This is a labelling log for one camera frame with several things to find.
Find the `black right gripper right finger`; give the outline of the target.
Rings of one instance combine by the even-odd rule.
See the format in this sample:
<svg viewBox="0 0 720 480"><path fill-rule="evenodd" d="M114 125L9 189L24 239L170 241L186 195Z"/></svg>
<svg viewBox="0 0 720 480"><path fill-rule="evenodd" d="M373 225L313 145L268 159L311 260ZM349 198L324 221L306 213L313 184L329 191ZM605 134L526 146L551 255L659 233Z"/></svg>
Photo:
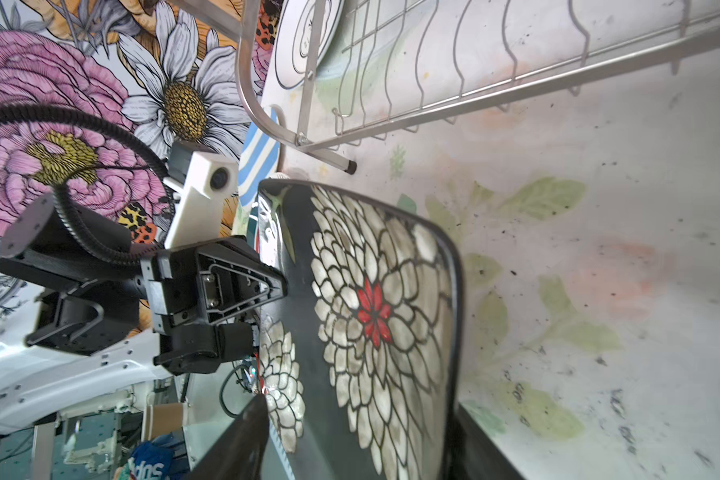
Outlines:
<svg viewBox="0 0 720 480"><path fill-rule="evenodd" d="M449 478L524 479L463 404L449 424Z"/></svg>

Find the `white plate black clover outline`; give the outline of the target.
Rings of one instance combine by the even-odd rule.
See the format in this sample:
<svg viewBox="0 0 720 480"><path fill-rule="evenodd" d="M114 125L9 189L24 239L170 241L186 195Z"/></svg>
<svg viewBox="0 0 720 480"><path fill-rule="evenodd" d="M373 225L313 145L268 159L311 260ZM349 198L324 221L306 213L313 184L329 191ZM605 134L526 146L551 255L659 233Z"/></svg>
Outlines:
<svg viewBox="0 0 720 480"><path fill-rule="evenodd" d="M303 83L314 26L315 0L290 0L284 3L273 53L274 73L281 88L290 90ZM345 2L327 0L318 49L320 62L338 28Z"/></svg>

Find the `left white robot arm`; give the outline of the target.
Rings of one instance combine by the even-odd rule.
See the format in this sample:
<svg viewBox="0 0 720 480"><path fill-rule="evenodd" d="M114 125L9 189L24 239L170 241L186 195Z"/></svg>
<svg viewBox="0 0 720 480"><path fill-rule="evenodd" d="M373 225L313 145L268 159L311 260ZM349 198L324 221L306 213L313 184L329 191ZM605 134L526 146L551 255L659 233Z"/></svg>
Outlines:
<svg viewBox="0 0 720 480"><path fill-rule="evenodd" d="M146 245L131 265L97 259L48 194L8 229L0 272L42 289L35 324L0 369L0 435L134 384L249 357L252 312L287 293L283 274L239 237Z"/></svg>

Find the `black square floral plate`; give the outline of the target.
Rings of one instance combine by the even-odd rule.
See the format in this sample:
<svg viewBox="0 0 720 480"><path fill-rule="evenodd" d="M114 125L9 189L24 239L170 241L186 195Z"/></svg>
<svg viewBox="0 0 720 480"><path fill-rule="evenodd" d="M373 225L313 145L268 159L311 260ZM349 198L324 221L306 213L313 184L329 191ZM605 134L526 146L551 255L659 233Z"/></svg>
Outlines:
<svg viewBox="0 0 720 480"><path fill-rule="evenodd" d="M462 337L458 252L433 223L355 192L259 186L259 361L296 479L438 479Z"/></svg>

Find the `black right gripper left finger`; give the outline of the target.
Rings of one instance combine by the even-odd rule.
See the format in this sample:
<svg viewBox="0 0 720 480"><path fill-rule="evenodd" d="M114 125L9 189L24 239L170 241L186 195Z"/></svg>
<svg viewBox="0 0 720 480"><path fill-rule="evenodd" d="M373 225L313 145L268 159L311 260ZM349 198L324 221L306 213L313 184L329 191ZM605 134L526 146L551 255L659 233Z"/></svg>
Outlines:
<svg viewBox="0 0 720 480"><path fill-rule="evenodd" d="M257 394L184 479L259 479L268 439L268 406Z"/></svg>

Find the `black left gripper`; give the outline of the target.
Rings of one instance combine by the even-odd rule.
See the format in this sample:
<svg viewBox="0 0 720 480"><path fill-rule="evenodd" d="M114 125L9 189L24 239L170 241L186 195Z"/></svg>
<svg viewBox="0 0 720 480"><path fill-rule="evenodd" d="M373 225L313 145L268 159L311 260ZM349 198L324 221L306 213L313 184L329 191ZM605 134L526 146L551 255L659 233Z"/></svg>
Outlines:
<svg viewBox="0 0 720 480"><path fill-rule="evenodd" d="M135 329L146 303L160 334L153 364L173 375L212 374L255 353L247 319L286 297L287 281L244 238L137 249L123 225L85 207L78 214L95 239L139 257L123 266L92 256L59 218L52 195L33 201L0 246L0 273L44 289L26 345L91 356Z"/></svg>

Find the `blue white striped plate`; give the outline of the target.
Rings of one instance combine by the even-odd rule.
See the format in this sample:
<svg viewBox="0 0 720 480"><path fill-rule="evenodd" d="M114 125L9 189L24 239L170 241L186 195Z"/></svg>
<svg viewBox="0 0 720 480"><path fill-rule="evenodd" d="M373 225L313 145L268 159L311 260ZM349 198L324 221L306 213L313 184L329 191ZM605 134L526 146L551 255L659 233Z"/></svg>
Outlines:
<svg viewBox="0 0 720 480"><path fill-rule="evenodd" d="M254 122L248 128L238 164L238 199L242 208L252 207L258 185L273 175L280 161L278 140L264 133Z"/></svg>

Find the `chrome two-tier dish rack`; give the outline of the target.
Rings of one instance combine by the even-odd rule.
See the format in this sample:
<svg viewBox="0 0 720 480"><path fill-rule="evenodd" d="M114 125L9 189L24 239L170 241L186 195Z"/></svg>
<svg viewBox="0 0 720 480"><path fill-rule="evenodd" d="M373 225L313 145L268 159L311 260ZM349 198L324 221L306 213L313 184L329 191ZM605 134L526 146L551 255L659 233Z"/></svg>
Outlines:
<svg viewBox="0 0 720 480"><path fill-rule="evenodd" d="M240 14L215 1L182 8L238 44L237 83L252 121L284 145L345 172L341 145L454 123L486 109L720 49L720 1L344 1L320 62L326 1L316 1L295 119L275 122L257 98L260 3Z"/></svg>

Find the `white plate green red rim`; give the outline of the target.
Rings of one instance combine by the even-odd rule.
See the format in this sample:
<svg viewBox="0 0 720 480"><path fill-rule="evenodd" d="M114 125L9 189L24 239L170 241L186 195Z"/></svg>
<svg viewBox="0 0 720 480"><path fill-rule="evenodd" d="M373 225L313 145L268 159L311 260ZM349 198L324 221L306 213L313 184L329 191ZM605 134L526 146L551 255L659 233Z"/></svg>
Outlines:
<svg viewBox="0 0 720 480"><path fill-rule="evenodd" d="M243 235L247 244L257 253L260 260L270 266L274 265L274 253L270 249L267 234L263 231L264 223L260 220L259 203L254 200L250 206L238 209L239 221L236 230Z"/></svg>

